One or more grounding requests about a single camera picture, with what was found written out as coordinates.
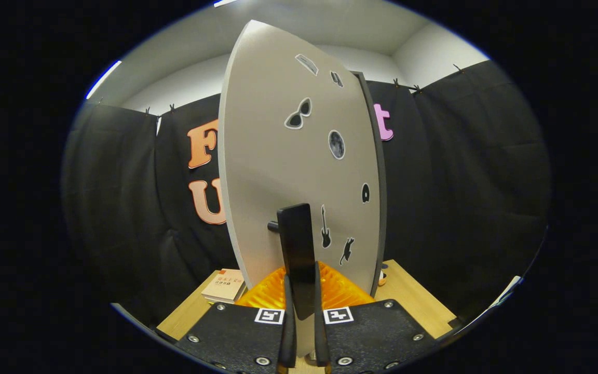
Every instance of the guitar sticker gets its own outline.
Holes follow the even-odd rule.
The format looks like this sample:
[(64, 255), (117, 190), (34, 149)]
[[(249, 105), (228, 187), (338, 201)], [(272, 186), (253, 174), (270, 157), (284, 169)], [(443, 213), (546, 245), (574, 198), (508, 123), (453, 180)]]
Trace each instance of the guitar sticker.
[(341, 257), (340, 265), (343, 265), (343, 259), (349, 262), (349, 255), (352, 254), (350, 247), (354, 243), (354, 237), (349, 237), (347, 242), (345, 243), (345, 248), (343, 248), (343, 256)]
[(332, 237), (327, 228), (327, 222), (324, 217), (324, 204), (322, 204), (322, 248), (329, 248), (332, 244)]

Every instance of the white ceiling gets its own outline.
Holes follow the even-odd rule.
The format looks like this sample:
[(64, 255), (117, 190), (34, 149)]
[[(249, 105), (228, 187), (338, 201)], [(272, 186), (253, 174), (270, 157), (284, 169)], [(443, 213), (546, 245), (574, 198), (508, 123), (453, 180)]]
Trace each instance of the white ceiling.
[(230, 53), (255, 19), (314, 45), (336, 45), (391, 56), (428, 19), (383, 0), (239, 0), (206, 7), (143, 41), (93, 94), (121, 105), (175, 71)]

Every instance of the sticker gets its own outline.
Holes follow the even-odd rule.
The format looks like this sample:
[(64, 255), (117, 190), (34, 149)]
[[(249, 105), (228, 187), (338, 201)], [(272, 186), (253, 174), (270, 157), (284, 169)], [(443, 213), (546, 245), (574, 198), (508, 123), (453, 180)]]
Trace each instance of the sticker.
[(322, 204), (322, 248), (329, 248), (332, 244), (332, 237), (324, 217), (324, 204)]
[(329, 132), (329, 149), (336, 159), (343, 159), (345, 156), (345, 141), (337, 130)]
[(260, 308), (255, 321), (259, 324), (282, 325), (283, 315), (285, 315), (285, 310), (282, 309)]
[(354, 243), (354, 237), (349, 237), (345, 243), (345, 248), (343, 248), (343, 255), (340, 261), (341, 266), (343, 265), (343, 259), (349, 262), (349, 255), (352, 254), (349, 248), (352, 246), (352, 243)]
[(361, 187), (361, 202), (366, 204), (371, 199), (371, 190), (368, 188), (368, 183), (364, 183)]
[(301, 100), (297, 111), (290, 114), (290, 116), (285, 119), (285, 127), (290, 130), (299, 130), (304, 127), (304, 117), (310, 116), (312, 112), (313, 103), (310, 101), (310, 98), (307, 97), (306, 99)]
[(337, 72), (335, 71), (330, 71), (330, 73), (332, 73), (332, 81), (334, 81), (334, 83), (336, 83), (339, 87), (343, 87), (343, 82), (340, 80), (340, 76), (338, 75)]
[(297, 61), (301, 62), (301, 64), (306, 67), (306, 69), (308, 69), (309, 71), (311, 71), (311, 73), (313, 73), (313, 75), (318, 76), (318, 67), (315, 66), (315, 64), (313, 64), (313, 61), (311, 61), (308, 57), (299, 54), (295, 56), (295, 59), (297, 59)]
[(349, 307), (325, 309), (324, 313), (324, 324), (342, 324), (343, 322), (353, 322), (352, 312)]
[(380, 130), (380, 139), (382, 139), (383, 142), (391, 140), (391, 138), (393, 138), (393, 130), (387, 130), (387, 125), (384, 123), (384, 119), (389, 118), (389, 112), (383, 111), (380, 104), (374, 104), (373, 108), (375, 109), (375, 116), (377, 117), (377, 127)]

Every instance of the ceiling light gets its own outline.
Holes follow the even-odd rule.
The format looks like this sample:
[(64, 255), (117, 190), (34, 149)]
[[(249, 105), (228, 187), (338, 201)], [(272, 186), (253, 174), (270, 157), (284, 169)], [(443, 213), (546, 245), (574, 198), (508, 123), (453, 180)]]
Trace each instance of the ceiling light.
[(237, 0), (220, 0), (220, 2), (215, 2), (215, 3), (214, 3), (214, 8), (218, 8), (218, 7), (220, 7), (221, 5), (225, 5), (225, 4), (234, 3), (234, 2), (236, 2), (236, 1), (237, 1)]
[(107, 78), (107, 76), (110, 75), (110, 73), (112, 73), (114, 71), (114, 69), (117, 68), (117, 66), (119, 66), (119, 64), (121, 64), (121, 61), (117, 61), (114, 63), (114, 65), (109, 68), (105, 74), (103, 74), (103, 76), (98, 80), (98, 82), (96, 82), (95, 85), (93, 85), (92, 90), (87, 94), (87, 100), (89, 100), (89, 98), (91, 97), (91, 95), (93, 95), (93, 93), (98, 89), (98, 87), (105, 81), (105, 78)]

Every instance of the screw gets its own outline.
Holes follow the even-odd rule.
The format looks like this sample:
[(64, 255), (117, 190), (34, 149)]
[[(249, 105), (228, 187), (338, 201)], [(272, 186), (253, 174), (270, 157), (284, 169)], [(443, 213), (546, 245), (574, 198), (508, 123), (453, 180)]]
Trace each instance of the screw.
[(346, 366), (346, 365), (352, 364), (352, 358), (351, 357), (341, 357), (338, 359), (338, 364), (341, 366)]
[(255, 362), (258, 365), (263, 365), (263, 366), (271, 364), (271, 361), (268, 358), (266, 358), (266, 357), (258, 357), (258, 358), (255, 359)]

